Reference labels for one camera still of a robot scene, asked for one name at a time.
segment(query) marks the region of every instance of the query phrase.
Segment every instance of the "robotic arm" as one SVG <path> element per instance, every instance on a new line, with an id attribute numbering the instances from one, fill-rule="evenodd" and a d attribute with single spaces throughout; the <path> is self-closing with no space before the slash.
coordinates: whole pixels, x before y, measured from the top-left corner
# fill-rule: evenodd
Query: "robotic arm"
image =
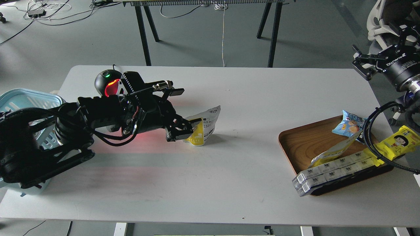
<path id="1" fill-rule="evenodd" d="M 398 92 L 406 92 L 403 99 L 389 102 L 372 113 L 363 127 L 365 143 L 378 159 L 394 167 L 419 174 L 420 170 L 399 165 L 384 157 L 373 145 L 371 127 L 375 118 L 384 110 L 396 108 L 405 113 L 407 124 L 420 133 L 420 126 L 412 116 L 420 109 L 420 17 L 419 2 L 410 0 L 378 0 L 369 14 L 368 39 L 382 50 L 377 54 L 362 54 L 355 50 L 354 69 L 366 80 L 376 73 L 383 74 Z"/>
<path id="2" fill-rule="evenodd" d="M 94 142 L 93 135 L 109 145 L 122 146 L 138 133 L 164 128 L 166 140 L 171 142 L 188 138 L 201 121 L 188 121 L 176 114 L 168 97 L 181 95 L 184 89 L 173 88 L 171 81 L 145 83 L 137 72 L 129 71 L 116 72 L 117 79 L 108 76 L 114 79 L 108 82 L 104 73 L 109 74 L 109 71 L 102 72 L 95 81 L 101 97 L 79 97 L 77 102 L 48 110 L 24 108 L 0 113 L 0 176 L 3 181 L 20 183 L 23 189 L 40 188 L 39 183 L 94 157 L 95 153 L 89 149 Z M 163 96 L 153 94 L 158 91 L 162 91 Z M 44 149 L 37 144 L 33 133 L 52 125 L 60 146 Z M 95 130 L 99 127 L 121 130 L 121 136 L 100 133 Z M 72 150 L 79 153 L 67 158 Z"/>

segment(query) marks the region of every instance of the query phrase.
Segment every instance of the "white table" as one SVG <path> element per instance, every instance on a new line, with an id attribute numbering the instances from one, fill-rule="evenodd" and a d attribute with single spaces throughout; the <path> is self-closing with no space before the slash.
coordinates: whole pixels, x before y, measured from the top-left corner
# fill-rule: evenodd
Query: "white table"
<path id="1" fill-rule="evenodd" d="M 59 95 L 68 102 L 97 92 L 109 66 L 76 66 Z M 299 197 L 277 137 L 284 130 L 349 112 L 368 116 L 378 102 L 351 69 L 126 66 L 147 82 L 183 87 L 170 97 L 189 116 L 221 105 L 202 147 L 167 143 L 163 129 L 124 147 L 96 141 L 96 156 L 54 177 L 39 196 L 8 191 L 0 217 L 114 222 L 243 223 L 300 226 L 420 227 L 420 189 L 394 169 L 319 196 Z M 383 115 L 375 135 L 392 132 Z"/>

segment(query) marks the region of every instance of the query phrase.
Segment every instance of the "table leg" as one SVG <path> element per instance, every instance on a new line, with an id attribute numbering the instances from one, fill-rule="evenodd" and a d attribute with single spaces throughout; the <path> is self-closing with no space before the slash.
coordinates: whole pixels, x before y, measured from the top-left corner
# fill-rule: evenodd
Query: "table leg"
<path id="1" fill-rule="evenodd" d="M 268 56 L 268 66 L 269 68 L 273 67 L 274 62 L 274 52 L 276 51 L 276 43 L 277 43 L 277 34 L 278 34 L 278 26 L 280 24 L 280 15 L 281 15 L 281 8 L 283 7 L 283 3 L 276 3 L 276 12 L 274 15 L 274 25 L 273 25 L 273 34 L 271 36 L 271 46 L 270 46 L 270 55 Z"/>
<path id="2" fill-rule="evenodd" d="M 146 60 L 146 65 L 151 66 L 149 47 L 147 45 L 146 31 L 144 30 L 142 10 L 139 6 L 134 7 L 136 9 L 137 23 L 139 24 L 140 37 L 142 38 L 144 58 Z"/>
<path id="3" fill-rule="evenodd" d="M 147 20 L 149 21 L 149 24 L 150 24 L 150 28 L 152 30 L 153 37 L 155 38 L 156 42 L 160 42 L 160 39 L 157 35 L 158 32 L 156 32 L 155 23 L 153 22 L 152 14 L 150 13 L 149 6 L 143 6 L 143 7 L 144 7 L 144 12 L 146 13 L 146 16 L 147 16 Z"/>
<path id="4" fill-rule="evenodd" d="M 414 178 L 416 179 L 417 184 L 418 184 L 418 185 L 419 185 L 419 187 L 420 187 L 420 175 L 416 175 L 416 174 L 414 174 Z"/>
<path id="5" fill-rule="evenodd" d="M 394 231 L 396 233 L 396 236 L 410 236 L 410 233 L 408 232 L 407 228 L 394 227 Z"/>
<path id="6" fill-rule="evenodd" d="M 268 13 L 270 12 L 270 8 L 271 8 L 271 3 L 266 3 L 264 13 L 262 14 L 263 16 L 261 18 L 260 27 L 258 28 L 257 39 L 261 38 L 261 34 L 263 33 L 265 22 L 267 21 Z"/>
<path id="7" fill-rule="evenodd" d="M 126 236 L 127 223 L 117 223 L 115 225 L 114 236 Z"/>
<path id="8" fill-rule="evenodd" d="M 314 236 L 314 232 L 311 226 L 301 226 L 300 233 L 302 236 Z"/>

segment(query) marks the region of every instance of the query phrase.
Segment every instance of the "snack bag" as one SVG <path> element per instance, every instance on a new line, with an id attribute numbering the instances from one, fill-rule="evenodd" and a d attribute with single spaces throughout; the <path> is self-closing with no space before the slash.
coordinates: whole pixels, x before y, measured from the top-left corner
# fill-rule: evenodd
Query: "snack bag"
<path id="1" fill-rule="evenodd" d="M 359 132 L 363 128 L 366 119 L 363 119 L 355 114 L 351 114 L 343 110 L 343 120 L 332 130 L 333 133 L 351 137 L 353 134 Z M 358 141 L 364 143 L 363 134 L 357 138 Z"/>
<path id="2" fill-rule="evenodd" d="M 374 145 L 383 156 L 393 160 L 402 154 L 415 151 L 415 147 L 419 144 L 420 136 L 407 126 L 401 126 L 396 133 Z M 384 164 L 384 162 L 378 160 L 368 148 L 364 149 L 363 152 L 367 156 L 372 157 L 376 166 Z"/>
<path id="3" fill-rule="evenodd" d="M 356 132 L 350 138 L 337 143 L 330 149 L 313 158 L 308 168 L 312 168 L 337 159 L 341 154 L 343 154 L 343 152 L 347 150 L 347 148 L 349 148 L 354 140 L 360 136 L 361 132 L 361 130 Z"/>
<path id="4" fill-rule="evenodd" d="M 194 132 L 187 139 L 184 139 L 184 142 L 189 142 L 195 147 L 199 147 L 206 143 L 207 139 L 213 133 L 217 118 L 219 117 L 220 106 L 217 106 L 212 109 L 208 109 L 205 112 L 186 117 L 186 120 L 194 120 L 201 118 L 201 122 L 195 127 Z"/>

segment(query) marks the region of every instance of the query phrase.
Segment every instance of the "yellow packaging with cartoon face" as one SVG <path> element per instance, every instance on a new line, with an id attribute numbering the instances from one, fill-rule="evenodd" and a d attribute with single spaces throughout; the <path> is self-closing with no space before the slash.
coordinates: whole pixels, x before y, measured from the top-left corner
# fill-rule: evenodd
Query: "yellow packaging with cartoon face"
<path id="1" fill-rule="evenodd" d="M 375 147 L 386 158 L 393 160 L 402 154 L 413 152 L 419 144 L 420 136 L 407 126 L 401 126 L 396 133 L 384 139 L 382 142 L 375 144 Z M 376 166 L 384 164 L 368 148 L 364 149 L 363 152 L 373 157 L 372 160 Z"/>

